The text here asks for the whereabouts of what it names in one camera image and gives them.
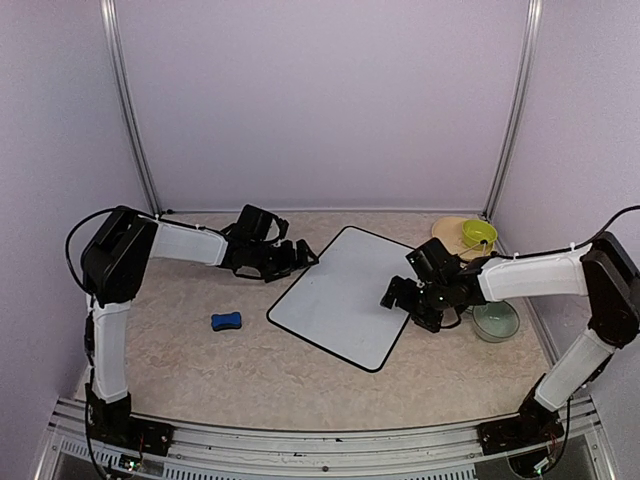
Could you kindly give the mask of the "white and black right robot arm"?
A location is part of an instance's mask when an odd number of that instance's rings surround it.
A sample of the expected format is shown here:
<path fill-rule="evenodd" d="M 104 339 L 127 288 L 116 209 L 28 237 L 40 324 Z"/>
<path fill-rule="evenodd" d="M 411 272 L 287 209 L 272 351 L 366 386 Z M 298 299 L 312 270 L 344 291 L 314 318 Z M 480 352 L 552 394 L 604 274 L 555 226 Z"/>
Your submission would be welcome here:
<path fill-rule="evenodd" d="M 516 414 L 478 425 L 486 455 L 566 434 L 560 409 L 639 334 L 639 269 L 608 231 L 577 246 L 522 256 L 493 253 L 468 263 L 432 238 L 406 259 L 417 277 L 392 277 L 380 304 L 403 310 L 432 333 L 442 330 L 448 310 L 461 314 L 515 298 L 575 297 L 588 304 L 584 330 L 529 390 Z"/>

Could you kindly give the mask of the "blue whiteboard eraser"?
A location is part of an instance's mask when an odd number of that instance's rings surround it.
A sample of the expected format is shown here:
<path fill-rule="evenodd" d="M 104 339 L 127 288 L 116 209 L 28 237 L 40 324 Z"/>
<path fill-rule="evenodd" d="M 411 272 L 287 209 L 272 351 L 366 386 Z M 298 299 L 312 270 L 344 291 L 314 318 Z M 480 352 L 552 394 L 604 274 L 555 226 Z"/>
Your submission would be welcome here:
<path fill-rule="evenodd" d="M 240 312 L 213 314 L 211 316 L 211 328 L 215 332 L 237 330 L 241 327 L 242 316 Z"/>

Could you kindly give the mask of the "white whiteboard with black frame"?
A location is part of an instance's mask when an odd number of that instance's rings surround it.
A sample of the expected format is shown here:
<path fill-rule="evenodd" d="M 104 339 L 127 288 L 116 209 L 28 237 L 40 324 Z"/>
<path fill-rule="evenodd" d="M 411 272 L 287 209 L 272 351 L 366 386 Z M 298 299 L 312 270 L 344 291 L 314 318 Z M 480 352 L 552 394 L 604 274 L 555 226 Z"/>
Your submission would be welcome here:
<path fill-rule="evenodd" d="M 304 271 L 266 313 L 274 326 L 365 372 L 380 371 L 408 322 L 380 301 L 394 276 L 413 279 L 411 248 L 346 226 L 319 263 Z"/>

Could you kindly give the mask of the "metal whiteboard stand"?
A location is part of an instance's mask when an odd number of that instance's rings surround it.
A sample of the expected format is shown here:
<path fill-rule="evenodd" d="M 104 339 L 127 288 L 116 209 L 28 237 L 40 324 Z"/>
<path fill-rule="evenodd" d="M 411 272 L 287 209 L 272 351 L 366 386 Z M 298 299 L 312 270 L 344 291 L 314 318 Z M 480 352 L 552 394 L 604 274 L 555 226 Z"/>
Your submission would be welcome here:
<path fill-rule="evenodd" d="M 494 243 L 485 240 L 472 246 L 462 245 L 461 250 L 457 253 L 463 261 L 470 262 L 476 258 L 485 257 L 493 251 Z"/>

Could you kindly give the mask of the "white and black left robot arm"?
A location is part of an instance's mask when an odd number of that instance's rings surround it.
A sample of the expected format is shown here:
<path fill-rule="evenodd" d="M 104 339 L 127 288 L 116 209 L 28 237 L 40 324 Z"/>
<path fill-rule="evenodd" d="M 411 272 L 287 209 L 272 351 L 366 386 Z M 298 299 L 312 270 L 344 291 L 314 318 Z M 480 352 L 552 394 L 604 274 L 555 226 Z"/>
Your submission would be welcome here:
<path fill-rule="evenodd" d="M 131 415 L 125 350 L 128 313 L 150 260 L 192 262 L 270 283 L 317 265 L 319 258 L 306 241 L 288 239 L 287 220 L 252 205 L 221 230 L 126 206 L 102 214 L 106 219 L 84 248 L 75 276 L 88 309 L 86 429 L 93 439 L 127 445 L 146 439 Z"/>

